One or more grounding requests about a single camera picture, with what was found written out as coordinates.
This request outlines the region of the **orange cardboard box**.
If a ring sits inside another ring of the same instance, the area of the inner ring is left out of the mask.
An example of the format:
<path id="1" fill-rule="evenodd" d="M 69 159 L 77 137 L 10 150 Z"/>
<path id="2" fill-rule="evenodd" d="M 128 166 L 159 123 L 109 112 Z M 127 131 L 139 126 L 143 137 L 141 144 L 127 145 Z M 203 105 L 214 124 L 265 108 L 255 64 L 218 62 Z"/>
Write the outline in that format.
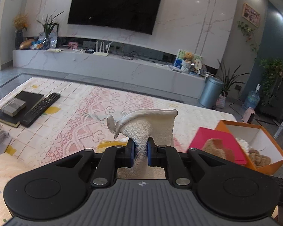
<path id="1" fill-rule="evenodd" d="M 283 150 L 264 127 L 256 124 L 221 120 L 215 129 L 230 133 L 234 138 L 243 139 L 251 148 L 258 150 L 260 155 L 265 155 L 271 159 L 269 165 L 256 168 L 248 154 L 245 154 L 247 160 L 245 167 L 266 175 L 273 175 L 283 165 Z"/>

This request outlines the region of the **black remote control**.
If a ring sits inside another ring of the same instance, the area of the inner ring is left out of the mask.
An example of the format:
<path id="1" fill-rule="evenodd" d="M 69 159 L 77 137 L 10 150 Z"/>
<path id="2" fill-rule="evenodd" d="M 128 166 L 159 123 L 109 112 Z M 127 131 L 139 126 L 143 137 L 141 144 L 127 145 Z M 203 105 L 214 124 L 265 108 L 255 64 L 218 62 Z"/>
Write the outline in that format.
<path id="1" fill-rule="evenodd" d="M 61 94 L 51 93 L 49 96 L 36 104 L 31 110 L 29 110 L 20 121 L 20 124 L 26 128 L 30 127 L 52 104 L 54 104 Z"/>

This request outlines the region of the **small woven handbag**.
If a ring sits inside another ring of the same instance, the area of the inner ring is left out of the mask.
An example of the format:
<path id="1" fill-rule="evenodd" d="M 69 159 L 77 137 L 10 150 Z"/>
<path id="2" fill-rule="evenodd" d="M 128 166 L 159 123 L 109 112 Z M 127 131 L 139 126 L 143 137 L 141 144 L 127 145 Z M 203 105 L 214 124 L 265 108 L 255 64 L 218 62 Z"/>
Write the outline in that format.
<path id="1" fill-rule="evenodd" d="M 226 101 L 226 93 L 222 90 L 218 99 L 217 99 L 217 102 L 216 102 L 216 107 L 217 108 L 224 108 L 225 107 L 225 101 Z"/>

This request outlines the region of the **blue water jug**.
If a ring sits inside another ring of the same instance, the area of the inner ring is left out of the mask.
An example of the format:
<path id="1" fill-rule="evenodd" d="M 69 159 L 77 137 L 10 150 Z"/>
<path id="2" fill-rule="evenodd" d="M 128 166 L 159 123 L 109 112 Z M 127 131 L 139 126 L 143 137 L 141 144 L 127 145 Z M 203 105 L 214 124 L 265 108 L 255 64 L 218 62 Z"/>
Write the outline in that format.
<path id="1" fill-rule="evenodd" d="M 255 88 L 255 90 L 250 91 L 247 95 L 247 98 L 243 104 L 243 108 L 248 109 L 248 108 L 252 108 L 255 109 L 257 104 L 260 101 L 260 94 L 259 94 L 259 90 L 260 90 L 261 85 L 258 84 Z"/>

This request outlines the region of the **white wifi router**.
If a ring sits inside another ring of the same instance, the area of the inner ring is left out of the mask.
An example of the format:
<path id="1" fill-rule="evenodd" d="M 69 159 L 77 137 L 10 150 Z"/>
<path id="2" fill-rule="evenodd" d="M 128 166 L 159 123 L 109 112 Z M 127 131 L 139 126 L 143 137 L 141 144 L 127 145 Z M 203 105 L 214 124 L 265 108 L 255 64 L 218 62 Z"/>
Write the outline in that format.
<path id="1" fill-rule="evenodd" d="M 109 50 L 112 42 L 105 43 L 104 41 L 95 43 L 94 55 L 107 57 L 109 55 Z"/>

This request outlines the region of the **pink space heater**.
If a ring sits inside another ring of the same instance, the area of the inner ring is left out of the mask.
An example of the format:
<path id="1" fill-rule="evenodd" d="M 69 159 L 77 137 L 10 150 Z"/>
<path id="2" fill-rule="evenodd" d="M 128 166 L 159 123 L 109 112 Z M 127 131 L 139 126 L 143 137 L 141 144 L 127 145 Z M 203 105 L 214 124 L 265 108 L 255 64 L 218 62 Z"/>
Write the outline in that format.
<path id="1" fill-rule="evenodd" d="M 244 115 L 242 116 L 242 122 L 251 124 L 252 121 L 254 120 L 256 116 L 256 113 L 253 108 L 249 107 L 247 110 L 244 112 Z"/>

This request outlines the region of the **black book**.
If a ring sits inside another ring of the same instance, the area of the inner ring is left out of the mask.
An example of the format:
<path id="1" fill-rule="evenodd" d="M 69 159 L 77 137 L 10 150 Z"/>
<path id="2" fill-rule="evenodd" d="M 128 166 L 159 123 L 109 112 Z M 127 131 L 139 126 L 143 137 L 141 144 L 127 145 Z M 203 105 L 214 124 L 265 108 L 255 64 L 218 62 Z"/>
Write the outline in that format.
<path id="1" fill-rule="evenodd" d="M 19 92 L 1 108 L 0 122 L 17 128 L 24 115 L 43 99 L 44 94 Z"/>

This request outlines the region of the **hanging ivy plant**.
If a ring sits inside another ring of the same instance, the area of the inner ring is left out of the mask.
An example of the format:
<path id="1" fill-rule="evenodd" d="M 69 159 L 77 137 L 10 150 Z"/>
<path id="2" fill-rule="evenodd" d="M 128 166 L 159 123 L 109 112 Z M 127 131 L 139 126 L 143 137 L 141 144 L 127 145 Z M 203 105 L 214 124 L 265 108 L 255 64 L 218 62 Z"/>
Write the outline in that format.
<path id="1" fill-rule="evenodd" d="M 277 78 L 283 71 L 283 60 L 279 58 L 262 59 L 260 66 L 264 68 L 261 81 L 262 105 L 265 106 L 272 93 Z"/>

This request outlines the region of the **patterned lace tablecloth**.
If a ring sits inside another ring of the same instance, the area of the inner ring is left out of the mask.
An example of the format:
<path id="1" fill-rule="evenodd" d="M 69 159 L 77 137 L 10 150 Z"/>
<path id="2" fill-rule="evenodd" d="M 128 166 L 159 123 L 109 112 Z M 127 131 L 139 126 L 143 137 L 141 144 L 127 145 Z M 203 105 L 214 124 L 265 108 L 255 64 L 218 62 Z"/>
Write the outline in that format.
<path id="1" fill-rule="evenodd" d="M 12 139 L 6 153 L 0 157 L 0 225 L 10 219 L 2 195 L 6 183 L 31 168 L 80 150 L 100 151 L 102 142 L 113 140 L 106 125 L 108 115 L 120 119 L 138 109 L 176 109 L 178 116 L 173 136 L 180 152 L 188 148 L 199 127 L 214 129 L 221 120 L 235 121 L 229 113 L 126 91 L 36 77 L 0 100 L 0 108 L 21 91 L 43 95 L 55 92 L 60 98 L 28 128 L 0 126 Z"/>

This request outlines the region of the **white marble TV console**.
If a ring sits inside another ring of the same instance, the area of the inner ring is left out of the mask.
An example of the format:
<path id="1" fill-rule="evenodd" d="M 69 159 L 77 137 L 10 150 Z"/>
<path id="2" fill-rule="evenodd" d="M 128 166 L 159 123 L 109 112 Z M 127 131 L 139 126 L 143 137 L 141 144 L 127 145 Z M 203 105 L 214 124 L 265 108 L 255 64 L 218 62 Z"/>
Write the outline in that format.
<path id="1" fill-rule="evenodd" d="M 169 66 L 118 55 L 98 56 L 73 50 L 13 50 L 13 65 L 20 68 L 56 71 L 148 87 L 199 98 L 204 78 L 171 70 Z"/>

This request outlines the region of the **small grey box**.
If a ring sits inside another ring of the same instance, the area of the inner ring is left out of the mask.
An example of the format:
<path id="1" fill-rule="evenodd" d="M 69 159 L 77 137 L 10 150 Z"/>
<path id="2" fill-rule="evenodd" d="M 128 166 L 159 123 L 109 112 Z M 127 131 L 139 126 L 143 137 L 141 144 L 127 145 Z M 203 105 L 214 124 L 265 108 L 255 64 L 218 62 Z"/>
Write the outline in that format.
<path id="1" fill-rule="evenodd" d="M 2 106 L 1 111 L 10 117 L 14 117 L 24 107 L 26 107 L 26 101 L 14 97 Z"/>

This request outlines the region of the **dried flowers in vase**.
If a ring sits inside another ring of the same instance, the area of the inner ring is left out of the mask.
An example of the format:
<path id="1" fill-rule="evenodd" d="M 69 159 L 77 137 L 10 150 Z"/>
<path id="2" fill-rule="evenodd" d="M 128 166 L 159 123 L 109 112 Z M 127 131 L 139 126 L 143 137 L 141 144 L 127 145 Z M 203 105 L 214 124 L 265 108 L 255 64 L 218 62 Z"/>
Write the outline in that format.
<path id="1" fill-rule="evenodd" d="M 20 44 L 23 42 L 23 30 L 28 28 L 28 17 L 26 14 L 19 13 L 13 18 L 13 25 L 16 29 L 15 35 L 15 49 L 20 48 Z"/>

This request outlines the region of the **white knit sock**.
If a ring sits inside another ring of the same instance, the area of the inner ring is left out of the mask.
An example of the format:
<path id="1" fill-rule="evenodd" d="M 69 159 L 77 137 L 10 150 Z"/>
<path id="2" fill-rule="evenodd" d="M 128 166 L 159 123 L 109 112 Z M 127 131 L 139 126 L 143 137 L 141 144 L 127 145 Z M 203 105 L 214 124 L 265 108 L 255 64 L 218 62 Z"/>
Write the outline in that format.
<path id="1" fill-rule="evenodd" d="M 106 123 L 109 131 L 117 138 L 119 134 L 132 139 L 136 144 L 136 156 L 132 168 L 118 169 L 119 179 L 164 179 L 165 171 L 160 167 L 149 167 L 147 141 L 151 137 L 155 145 L 174 146 L 173 127 L 176 109 L 140 109 L 133 111 L 118 121 L 108 115 Z"/>

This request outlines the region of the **framed wall picture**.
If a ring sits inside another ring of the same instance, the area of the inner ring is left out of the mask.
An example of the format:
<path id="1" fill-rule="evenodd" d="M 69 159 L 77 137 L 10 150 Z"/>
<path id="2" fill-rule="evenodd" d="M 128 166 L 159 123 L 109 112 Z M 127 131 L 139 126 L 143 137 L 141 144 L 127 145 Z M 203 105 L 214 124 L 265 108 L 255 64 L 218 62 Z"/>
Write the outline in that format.
<path id="1" fill-rule="evenodd" d="M 253 24 L 255 27 L 259 27 L 261 16 L 247 3 L 243 4 L 242 17 Z"/>

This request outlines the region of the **teddy bear toy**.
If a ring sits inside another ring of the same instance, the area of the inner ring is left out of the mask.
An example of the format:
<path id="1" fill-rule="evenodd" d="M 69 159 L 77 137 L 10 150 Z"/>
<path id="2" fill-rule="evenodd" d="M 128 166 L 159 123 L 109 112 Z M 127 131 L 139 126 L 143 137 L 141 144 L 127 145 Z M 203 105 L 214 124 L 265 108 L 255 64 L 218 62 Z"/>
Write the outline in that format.
<path id="1" fill-rule="evenodd" d="M 190 72 L 193 57 L 194 57 L 194 55 L 192 53 L 185 52 L 185 55 L 183 56 L 183 60 L 181 62 L 181 71 L 183 73 L 189 73 Z"/>

